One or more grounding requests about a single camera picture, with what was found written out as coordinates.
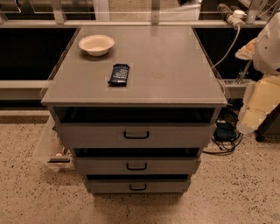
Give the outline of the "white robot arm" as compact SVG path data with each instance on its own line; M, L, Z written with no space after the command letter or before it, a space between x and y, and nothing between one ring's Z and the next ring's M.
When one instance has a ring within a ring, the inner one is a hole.
M237 130L250 134L280 104L280 12L235 57L251 60L254 69L263 74L258 82L248 84L238 115Z

